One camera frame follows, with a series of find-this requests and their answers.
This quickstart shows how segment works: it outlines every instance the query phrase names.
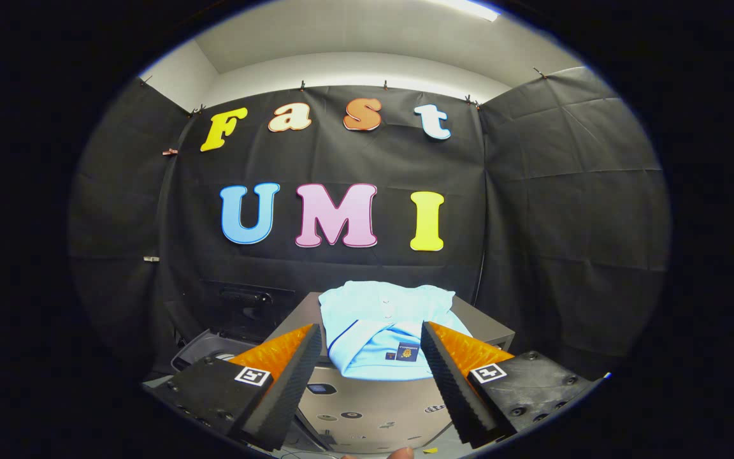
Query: light blue shirt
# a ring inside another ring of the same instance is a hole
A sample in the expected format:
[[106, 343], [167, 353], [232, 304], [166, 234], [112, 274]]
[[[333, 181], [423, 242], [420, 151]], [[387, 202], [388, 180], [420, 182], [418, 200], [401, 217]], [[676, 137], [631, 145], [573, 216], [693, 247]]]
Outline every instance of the light blue shirt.
[[388, 282], [348, 281], [319, 296], [330, 361], [343, 377], [411, 381], [432, 377], [420, 349], [415, 361], [388, 358], [399, 345], [421, 344], [421, 325], [431, 321], [471, 337], [452, 308], [454, 291], [432, 285], [404, 288]]

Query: screw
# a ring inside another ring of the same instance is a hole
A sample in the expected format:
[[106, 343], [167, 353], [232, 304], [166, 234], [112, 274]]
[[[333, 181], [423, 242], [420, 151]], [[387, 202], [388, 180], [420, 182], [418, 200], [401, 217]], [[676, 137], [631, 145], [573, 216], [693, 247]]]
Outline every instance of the screw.
[[224, 412], [222, 410], [217, 412], [217, 416], [219, 418], [222, 418], [222, 419], [226, 420], [226, 421], [233, 421], [234, 420], [234, 416], [231, 416], [231, 413], [230, 412]]

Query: ceiling light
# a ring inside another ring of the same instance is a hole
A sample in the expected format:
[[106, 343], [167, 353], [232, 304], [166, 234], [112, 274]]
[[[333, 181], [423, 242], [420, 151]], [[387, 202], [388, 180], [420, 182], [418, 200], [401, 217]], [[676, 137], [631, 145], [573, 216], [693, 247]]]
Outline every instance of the ceiling light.
[[469, 0], [428, 0], [428, 2], [450, 6], [451, 8], [476, 15], [477, 17], [482, 17], [488, 21], [496, 20], [498, 15], [500, 15], [497, 11], [490, 10], [486, 6], [481, 6], [477, 3], [469, 2]]

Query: ceiling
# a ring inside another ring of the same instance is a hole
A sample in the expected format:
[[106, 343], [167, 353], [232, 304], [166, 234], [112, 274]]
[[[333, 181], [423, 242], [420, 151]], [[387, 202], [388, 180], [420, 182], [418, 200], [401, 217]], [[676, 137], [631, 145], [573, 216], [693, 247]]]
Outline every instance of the ceiling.
[[509, 87], [582, 62], [510, 15], [489, 22], [427, 0], [277, 0], [195, 38], [219, 73], [292, 55], [381, 52], [480, 73]]

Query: black curtain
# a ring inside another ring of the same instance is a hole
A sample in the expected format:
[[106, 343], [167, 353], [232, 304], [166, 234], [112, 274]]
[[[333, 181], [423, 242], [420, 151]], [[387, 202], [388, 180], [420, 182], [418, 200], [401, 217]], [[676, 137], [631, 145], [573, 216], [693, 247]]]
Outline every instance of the black curtain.
[[483, 104], [486, 258], [475, 304], [588, 378], [627, 354], [661, 292], [664, 175], [638, 120], [586, 68]]
[[171, 162], [162, 152], [189, 122], [140, 82], [126, 86], [93, 130], [73, 177], [68, 235], [82, 305], [132, 377], [146, 375], [162, 351], [154, 334], [171, 334], [152, 308], [157, 264], [143, 258], [158, 255], [159, 195]]
[[[382, 102], [373, 131], [343, 126], [361, 97]], [[309, 105], [312, 124], [268, 131], [273, 111], [295, 102]], [[425, 104], [448, 114], [451, 138], [426, 136], [413, 113]], [[139, 85], [115, 107], [76, 178], [70, 253], [94, 323], [132, 365], [166, 371], [177, 317], [210, 325], [198, 307], [204, 280], [293, 290], [297, 301], [347, 280], [437, 285], [514, 329], [515, 352], [537, 349], [590, 378], [626, 354], [656, 303], [670, 232], [663, 175], [629, 108], [586, 69], [480, 110], [420, 91], [311, 87], [206, 108], [186, 128], [185, 113]], [[225, 144], [201, 152], [212, 116], [242, 107]], [[180, 153], [163, 157], [172, 145]], [[280, 184], [273, 229], [234, 244], [219, 191], [247, 187], [241, 223], [254, 226], [263, 182]], [[298, 247], [296, 188], [306, 183], [335, 204], [350, 185], [376, 185], [378, 244], [346, 247], [340, 235]], [[410, 248], [416, 191], [445, 197], [440, 252]], [[143, 262], [150, 253], [160, 263]]]

